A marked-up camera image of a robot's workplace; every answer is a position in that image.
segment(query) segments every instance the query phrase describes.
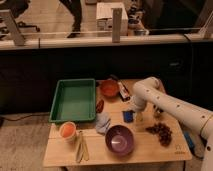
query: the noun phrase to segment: small bowl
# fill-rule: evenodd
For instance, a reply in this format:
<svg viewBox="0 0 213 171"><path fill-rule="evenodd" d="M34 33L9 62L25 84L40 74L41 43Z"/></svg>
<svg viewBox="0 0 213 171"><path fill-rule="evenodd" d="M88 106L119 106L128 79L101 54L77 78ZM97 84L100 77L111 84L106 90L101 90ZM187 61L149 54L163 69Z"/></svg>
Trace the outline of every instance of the small bowl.
<svg viewBox="0 0 213 171"><path fill-rule="evenodd" d="M100 91L106 97L115 97L119 92L119 86L117 81L108 79L104 80L100 84Z"/></svg>
<svg viewBox="0 0 213 171"><path fill-rule="evenodd" d="M118 156L125 156L134 149L134 137L125 126L115 125L111 127L105 136L108 149Z"/></svg>

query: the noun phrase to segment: glass partition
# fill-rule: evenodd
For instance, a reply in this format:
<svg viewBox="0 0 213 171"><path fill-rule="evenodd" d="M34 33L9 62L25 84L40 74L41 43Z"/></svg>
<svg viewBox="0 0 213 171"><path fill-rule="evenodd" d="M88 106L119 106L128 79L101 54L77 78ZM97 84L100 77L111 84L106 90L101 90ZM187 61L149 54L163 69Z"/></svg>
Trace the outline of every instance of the glass partition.
<svg viewBox="0 0 213 171"><path fill-rule="evenodd" d="M121 36L198 33L212 0L0 0L26 40L88 39L112 35L112 9L122 8ZM0 17L0 40L11 40Z"/></svg>

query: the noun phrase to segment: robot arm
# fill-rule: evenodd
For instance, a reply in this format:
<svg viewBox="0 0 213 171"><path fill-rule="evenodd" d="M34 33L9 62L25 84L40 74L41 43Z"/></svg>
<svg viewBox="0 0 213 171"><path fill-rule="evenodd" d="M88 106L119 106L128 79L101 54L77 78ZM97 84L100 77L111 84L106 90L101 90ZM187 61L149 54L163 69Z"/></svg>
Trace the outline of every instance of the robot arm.
<svg viewBox="0 0 213 171"><path fill-rule="evenodd" d="M213 168L213 112L164 94L158 90L160 81L150 77L133 86L131 109L138 112L151 102L207 140L202 171Z"/></svg>

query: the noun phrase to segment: green tray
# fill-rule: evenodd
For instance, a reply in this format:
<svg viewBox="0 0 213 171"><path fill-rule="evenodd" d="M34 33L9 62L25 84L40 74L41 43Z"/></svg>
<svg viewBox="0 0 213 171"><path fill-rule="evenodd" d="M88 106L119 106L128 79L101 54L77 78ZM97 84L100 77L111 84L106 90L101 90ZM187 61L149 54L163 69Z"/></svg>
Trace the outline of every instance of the green tray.
<svg viewBox="0 0 213 171"><path fill-rule="evenodd" d="M94 79L59 80L50 112L49 121L93 121L96 116L96 91Z"/></svg>

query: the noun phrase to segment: black wire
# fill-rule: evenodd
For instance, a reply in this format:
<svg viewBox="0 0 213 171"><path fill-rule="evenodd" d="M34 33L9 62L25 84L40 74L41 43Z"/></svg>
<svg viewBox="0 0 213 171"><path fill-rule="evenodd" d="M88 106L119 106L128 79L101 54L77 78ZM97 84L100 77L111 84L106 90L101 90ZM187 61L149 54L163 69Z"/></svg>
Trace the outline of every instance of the black wire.
<svg viewBox="0 0 213 171"><path fill-rule="evenodd" d="M38 38L38 49L41 49L41 38Z"/></svg>
<svg viewBox="0 0 213 171"><path fill-rule="evenodd" d="M190 45L190 50L191 50L191 65L190 65L190 78L189 78L189 97L192 95L192 84L193 84L193 71L194 71L194 47L192 44L192 41L188 38L187 35L181 34L183 37L186 38L187 42Z"/></svg>
<svg viewBox="0 0 213 171"><path fill-rule="evenodd" d="M186 170L186 161L184 160L183 161L183 171L185 171Z"/></svg>
<svg viewBox="0 0 213 171"><path fill-rule="evenodd" d="M194 149L191 150L191 153L192 153L192 155L193 155L196 159L203 161L203 158L204 158L204 157L203 157L203 156L198 156L198 155L195 153Z"/></svg>
<svg viewBox="0 0 213 171"><path fill-rule="evenodd" d="M4 117L4 116L0 116L0 117L7 121L19 121L19 120L22 120L22 119L25 119L25 118L28 118L31 116L47 116L47 115L49 115L49 114L31 114L31 115L20 117L18 119L10 119L10 118Z"/></svg>

